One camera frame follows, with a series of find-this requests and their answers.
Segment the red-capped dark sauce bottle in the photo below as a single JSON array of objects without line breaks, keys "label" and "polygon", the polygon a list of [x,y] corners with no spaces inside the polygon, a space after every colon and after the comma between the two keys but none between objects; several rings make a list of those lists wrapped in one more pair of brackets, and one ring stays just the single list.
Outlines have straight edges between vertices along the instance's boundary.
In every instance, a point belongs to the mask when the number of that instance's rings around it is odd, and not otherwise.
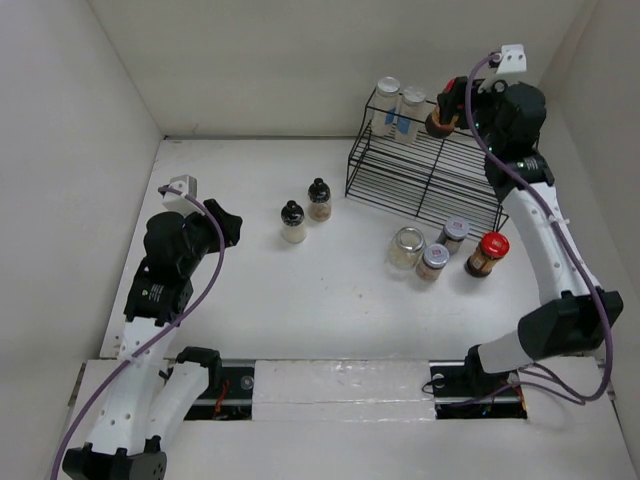
[{"label": "red-capped dark sauce bottle", "polygon": [[427,116],[425,120],[426,132],[435,138],[445,138],[449,136],[456,128],[456,125],[440,125],[438,118],[438,103],[436,97],[436,105],[432,112]]}]

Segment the silver-capped blue-label shaker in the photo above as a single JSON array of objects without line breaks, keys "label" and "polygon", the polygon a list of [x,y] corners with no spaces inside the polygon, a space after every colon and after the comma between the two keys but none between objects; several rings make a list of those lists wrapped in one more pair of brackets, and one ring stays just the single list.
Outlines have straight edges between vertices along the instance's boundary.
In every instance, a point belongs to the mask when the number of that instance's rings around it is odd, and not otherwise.
[{"label": "silver-capped blue-label shaker", "polygon": [[424,121],[426,93],[417,86],[407,86],[402,92],[394,138],[411,144],[416,140],[420,124]]},{"label": "silver-capped blue-label shaker", "polygon": [[371,119],[371,130],[374,135],[386,136],[391,132],[400,96],[400,86],[400,81],[394,77],[386,76],[378,80],[373,96]]}]

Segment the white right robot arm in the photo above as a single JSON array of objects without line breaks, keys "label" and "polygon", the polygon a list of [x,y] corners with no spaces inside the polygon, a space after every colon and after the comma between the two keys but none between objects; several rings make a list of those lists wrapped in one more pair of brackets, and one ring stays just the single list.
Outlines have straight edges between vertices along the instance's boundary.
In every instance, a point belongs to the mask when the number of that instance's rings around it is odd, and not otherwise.
[{"label": "white right robot arm", "polygon": [[605,349],[613,367],[612,327],[623,310],[616,291],[604,290],[581,259],[562,216],[555,177],[538,150],[546,99],[536,87],[455,77],[437,97],[427,120],[431,134],[469,130],[485,153],[487,181],[525,246],[540,305],[514,331],[469,349],[462,381],[475,396],[488,394],[500,376],[542,360]]}]

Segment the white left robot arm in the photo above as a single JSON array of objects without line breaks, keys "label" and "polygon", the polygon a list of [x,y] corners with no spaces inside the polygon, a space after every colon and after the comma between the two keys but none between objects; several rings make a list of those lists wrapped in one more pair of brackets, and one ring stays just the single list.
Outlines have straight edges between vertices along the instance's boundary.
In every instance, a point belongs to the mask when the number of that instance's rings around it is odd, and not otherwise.
[{"label": "white left robot arm", "polygon": [[214,199],[180,194],[146,224],[142,258],[127,296],[118,364],[68,427],[50,476],[71,479],[162,479],[170,440],[199,395],[222,387],[216,350],[187,347],[163,367],[179,326],[202,301],[191,277],[202,259],[224,257],[243,220]]}]

